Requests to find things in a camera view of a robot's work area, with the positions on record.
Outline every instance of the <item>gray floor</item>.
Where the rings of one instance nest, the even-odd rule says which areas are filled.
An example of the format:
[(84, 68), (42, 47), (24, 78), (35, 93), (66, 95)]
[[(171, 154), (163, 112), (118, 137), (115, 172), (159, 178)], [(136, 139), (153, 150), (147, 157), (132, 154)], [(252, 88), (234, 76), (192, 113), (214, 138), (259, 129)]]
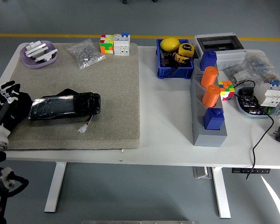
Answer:
[[(280, 38), (280, 0), (0, 0), (0, 76), (17, 46), (40, 40), (27, 34), (186, 35), (235, 32), (238, 37)], [(42, 37), (80, 42), (83, 37)], [(155, 46), (154, 38), (132, 39)], [(242, 41), (264, 51), (280, 74), (280, 41)], [(83, 220), (195, 220), (202, 224), (280, 224), (261, 177), (224, 168), (232, 219), (220, 219), (212, 180), (196, 181), (191, 167), (112, 164), (67, 165), (55, 214), (44, 213), (53, 162), (5, 161), (29, 186), (10, 198), (7, 223), (77, 223)], [(280, 198), (280, 170), (264, 178)]]

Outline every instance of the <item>purple tray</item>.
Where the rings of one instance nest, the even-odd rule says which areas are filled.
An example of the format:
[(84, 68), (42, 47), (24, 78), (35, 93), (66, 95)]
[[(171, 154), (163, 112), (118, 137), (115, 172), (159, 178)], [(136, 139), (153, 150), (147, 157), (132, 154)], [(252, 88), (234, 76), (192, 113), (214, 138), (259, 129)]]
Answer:
[[(54, 47), (54, 45), (50, 42), (50, 41), (41, 41), (41, 43), (45, 43), (47, 45), (47, 47), (49, 49), (45, 50), (45, 53), (48, 53), (52, 50), (55, 50), (56, 48)], [(40, 68), (40, 67), (43, 67), (47, 64), (51, 64), (53, 63), (56, 59), (57, 59), (57, 52), (55, 52), (53, 55), (52, 55), (52, 59), (45, 62), (45, 61), (38, 61), (38, 62), (35, 62), (34, 58), (33, 57), (27, 57), (26, 54), (25, 54), (25, 51), (26, 51), (26, 47), (24, 47), (21, 51), (20, 51), (20, 58), (22, 60), (22, 62), (27, 66), (27, 67), (30, 67), (32, 69), (37, 69), (37, 68)]]

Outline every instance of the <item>white table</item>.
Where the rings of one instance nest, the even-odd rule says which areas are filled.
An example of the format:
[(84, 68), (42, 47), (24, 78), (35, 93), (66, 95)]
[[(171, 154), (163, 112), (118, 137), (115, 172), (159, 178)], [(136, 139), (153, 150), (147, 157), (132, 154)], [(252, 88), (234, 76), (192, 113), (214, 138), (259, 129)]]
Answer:
[[(16, 63), (21, 44), (5, 69), (0, 83), (9, 81)], [(71, 151), (7, 151), (9, 160), (56, 161), (56, 173), (61, 176), (51, 190), (56, 206), (65, 162), (197, 166), (213, 167), (213, 178), (222, 218), (230, 218), (227, 195), (221, 168), (248, 168), (252, 166), (252, 148), (271, 120), (252, 119), (241, 114), (235, 98), (223, 102), (227, 138), (221, 147), (193, 146), (191, 126), (190, 80), (158, 79), (156, 47), (139, 47), (140, 77), (140, 146), (126, 150), (71, 150)], [(220, 73), (219, 80), (228, 80)], [(280, 168), (280, 143), (273, 132), (269, 133), (255, 149), (255, 168)]]

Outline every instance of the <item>robotic arm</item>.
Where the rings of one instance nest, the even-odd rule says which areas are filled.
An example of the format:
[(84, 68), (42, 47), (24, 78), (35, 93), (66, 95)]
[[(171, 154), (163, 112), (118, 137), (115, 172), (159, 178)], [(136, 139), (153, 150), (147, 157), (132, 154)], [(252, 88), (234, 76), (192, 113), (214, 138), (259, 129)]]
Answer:
[[(6, 159), (4, 151), (8, 147), (9, 134), (28, 115), (32, 105), (31, 97), (20, 92), (20, 87), (15, 81), (0, 85), (0, 162)], [(21, 186), (9, 192), (16, 181)], [(0, 168), (0, 224), (6, 224), (4, 212), (7, 199), (23, 191), (28, 183), (23, 177), (16, 176), (11, 168)]]

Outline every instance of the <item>tape measure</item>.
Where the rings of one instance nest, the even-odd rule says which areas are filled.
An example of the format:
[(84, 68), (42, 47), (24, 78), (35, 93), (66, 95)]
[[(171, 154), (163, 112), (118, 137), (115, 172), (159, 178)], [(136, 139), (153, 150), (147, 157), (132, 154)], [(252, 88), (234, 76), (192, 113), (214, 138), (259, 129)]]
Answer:
[(182, 43), (179, 46), (178, 53), (174, 53), (174, 59), (179, 63), (188, 63), (190, 57), (194, 55), (194, 46), (190, 43)]

